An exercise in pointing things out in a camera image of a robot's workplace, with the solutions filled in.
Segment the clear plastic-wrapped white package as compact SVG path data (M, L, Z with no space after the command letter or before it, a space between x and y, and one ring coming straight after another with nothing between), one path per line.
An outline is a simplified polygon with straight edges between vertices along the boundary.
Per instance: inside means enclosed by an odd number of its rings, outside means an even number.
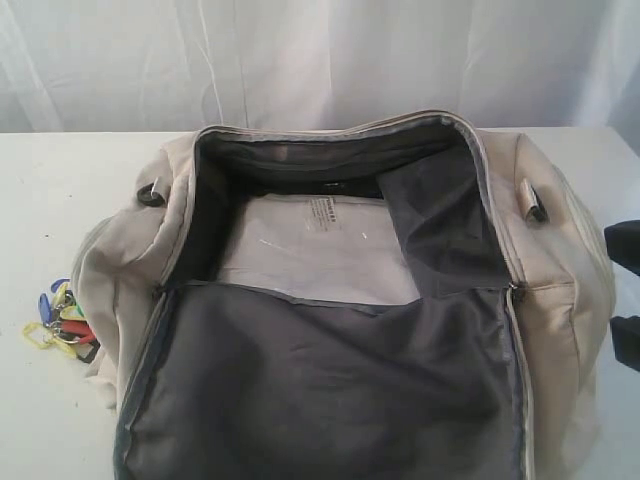
M215 277L319 301L404 305L419 297L385 202L349 196L248 201Z

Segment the colourful key tag bunch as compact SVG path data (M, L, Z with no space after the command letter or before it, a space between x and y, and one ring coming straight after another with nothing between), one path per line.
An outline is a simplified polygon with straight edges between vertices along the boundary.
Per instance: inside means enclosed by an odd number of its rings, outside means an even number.
M96 358L100 343L89 326L68 278L55 280L38 298L40 320L22 329L23 338L40 350L58 349L83 364Z

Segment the beige duffel bag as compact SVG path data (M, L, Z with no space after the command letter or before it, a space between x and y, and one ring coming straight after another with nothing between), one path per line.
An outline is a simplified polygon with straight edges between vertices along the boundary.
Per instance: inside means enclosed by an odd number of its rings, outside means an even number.
M385 202L404 305L219 281L266 195ZM527 135L442 111L163 145L85 238L118 479L568 479L599 434L615 307L601 228Z

